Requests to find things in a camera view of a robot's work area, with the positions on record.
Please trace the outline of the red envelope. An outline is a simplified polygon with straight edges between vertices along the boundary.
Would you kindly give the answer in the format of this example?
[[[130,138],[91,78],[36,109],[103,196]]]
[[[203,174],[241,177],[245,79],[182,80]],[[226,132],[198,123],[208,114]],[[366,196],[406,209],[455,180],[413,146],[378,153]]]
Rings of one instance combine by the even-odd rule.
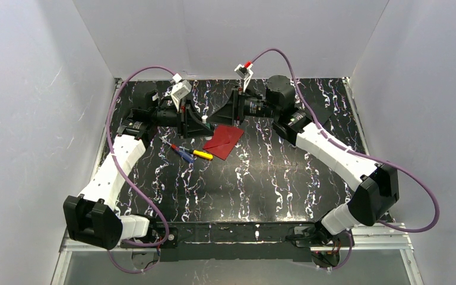
[[[215,129],[212,139],[205,143],[203,149],[222,160],[226,160],[243,134],[244,130],[238,127],[219,125]]]

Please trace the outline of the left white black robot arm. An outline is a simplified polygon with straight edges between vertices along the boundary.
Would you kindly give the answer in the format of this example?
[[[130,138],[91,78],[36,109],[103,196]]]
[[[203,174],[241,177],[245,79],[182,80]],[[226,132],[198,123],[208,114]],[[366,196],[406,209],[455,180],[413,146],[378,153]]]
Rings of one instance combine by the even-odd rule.
[[[117,129],[113,149],[90,183],[63,204],[67,231],[72,240],[113,249],[123,240],[144,238],[150,219],[144,215],[117,216],[116,202],[136,162],[144,155],[158,128],[175,127],[181,138],[210,137],[214,129],[186,98],[159,99],[152,90],[128,112]]]

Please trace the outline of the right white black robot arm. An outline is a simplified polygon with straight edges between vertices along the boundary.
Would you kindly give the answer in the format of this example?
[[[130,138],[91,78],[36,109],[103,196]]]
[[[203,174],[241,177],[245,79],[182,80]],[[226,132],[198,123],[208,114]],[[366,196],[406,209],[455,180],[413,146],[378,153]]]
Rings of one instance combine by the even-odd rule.
[[[295,95],[289,78],[274,75],[267,80],[264,97],[250,88],[233,88],[227,103],[207,122],[234,125],[247,116],[271,118],[282,139],[319,159],[354,190],[348,202],[309,227],[307,236],[325,242],[353,227],[374,225],[399,199],[396,168],[352,155],[341,141],[326,139],[311,115],[295,105]]]

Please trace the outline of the black flat plate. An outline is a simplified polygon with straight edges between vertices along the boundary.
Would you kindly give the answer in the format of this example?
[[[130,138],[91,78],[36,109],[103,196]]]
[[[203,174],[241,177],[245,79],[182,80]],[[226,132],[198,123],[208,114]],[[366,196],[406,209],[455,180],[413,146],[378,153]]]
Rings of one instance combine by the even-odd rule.
[[[314,111],[314,114],[316,115],[318,122],[322,126],[326,126],[330,122],[330,117],[332,116],[332,112],[330,112],[326,107],[323,107],[319,104],[312,103],[311,108]]]

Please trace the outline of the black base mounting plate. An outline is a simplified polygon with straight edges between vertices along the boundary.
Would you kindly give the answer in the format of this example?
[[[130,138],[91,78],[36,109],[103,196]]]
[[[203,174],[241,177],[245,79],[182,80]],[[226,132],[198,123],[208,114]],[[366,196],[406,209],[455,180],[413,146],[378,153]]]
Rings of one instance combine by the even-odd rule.
[[[345,233],[323,243],[312,235],[313,223],[169,223],[169,236],[160,245],[164,262],[201,259],[290,259],[336,265],[340,254],[354,245]]]

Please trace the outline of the yellow handled screwdriver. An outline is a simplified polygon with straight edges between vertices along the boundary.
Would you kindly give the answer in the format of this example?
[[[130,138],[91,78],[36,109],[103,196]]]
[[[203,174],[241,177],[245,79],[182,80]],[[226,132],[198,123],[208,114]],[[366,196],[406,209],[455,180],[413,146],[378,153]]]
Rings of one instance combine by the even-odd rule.
[[[187,153],[189,153],[193,156],[198,156],[198,157],[200,157],[202,159],[206,159],[206,160],[212,160],[214,157],[212,154],[204,152],[204,151],[191,150],[191,149],[188,149],[185,147],[180,147],[180,149],[182,149],[183,151],[186,151]]]

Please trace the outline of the aluminium frame rail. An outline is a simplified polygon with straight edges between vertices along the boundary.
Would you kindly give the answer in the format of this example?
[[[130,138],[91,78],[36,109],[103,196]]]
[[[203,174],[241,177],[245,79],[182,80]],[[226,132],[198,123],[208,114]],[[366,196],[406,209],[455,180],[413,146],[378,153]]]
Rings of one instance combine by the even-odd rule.
[[[312,262],[316,248],[304,261],[277,259],[269,244],[260,244],[265,257],[243,259],[246,244],[221,244],[223,259],[166,261],[164,252],[117,248],[111,254],[66,239],[52,284],[422,284],[407,234],[383,227],[358,228],[354,247],[340,251],[344,265],[332,271]]]

